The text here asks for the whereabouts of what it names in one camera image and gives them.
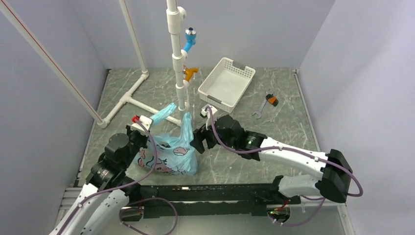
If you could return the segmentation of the light blue plastic bag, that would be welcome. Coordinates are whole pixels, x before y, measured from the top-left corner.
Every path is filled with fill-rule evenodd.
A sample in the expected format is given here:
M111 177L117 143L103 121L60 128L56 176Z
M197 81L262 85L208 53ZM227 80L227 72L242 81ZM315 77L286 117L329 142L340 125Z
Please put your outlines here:
M198 163L196 150L190 144L194 139L191 121L191 114L185 113L177 137L169 133L153 135L147 140L147 146L139 149L133 163L145 168L153 167L161 173L194 175Z

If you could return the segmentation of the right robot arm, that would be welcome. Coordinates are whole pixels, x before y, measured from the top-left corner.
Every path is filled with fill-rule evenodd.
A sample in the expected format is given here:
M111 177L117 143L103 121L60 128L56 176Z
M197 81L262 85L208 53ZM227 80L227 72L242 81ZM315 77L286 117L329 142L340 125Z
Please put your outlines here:
M214 124L204 124L193 132L191 145L204 153L221 145L247 160L287 165L303 172L302 175L276 176L270 189L270 198L282 203L292 197L322 196L336 203L345 203L353 171L341 151L329 153L304 150L274 140L262 133L244 130L229 115L220 117Z

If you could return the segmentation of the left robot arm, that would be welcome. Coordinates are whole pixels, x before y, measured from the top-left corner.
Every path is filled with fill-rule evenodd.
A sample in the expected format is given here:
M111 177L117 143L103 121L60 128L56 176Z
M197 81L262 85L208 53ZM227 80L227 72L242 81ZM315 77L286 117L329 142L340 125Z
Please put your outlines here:
M138 180L126 170L141 148L147 146L148 124L126 126L126 133L114 134L91 168L73 205L51 231L52 235L96 235L126 205L140 201Z

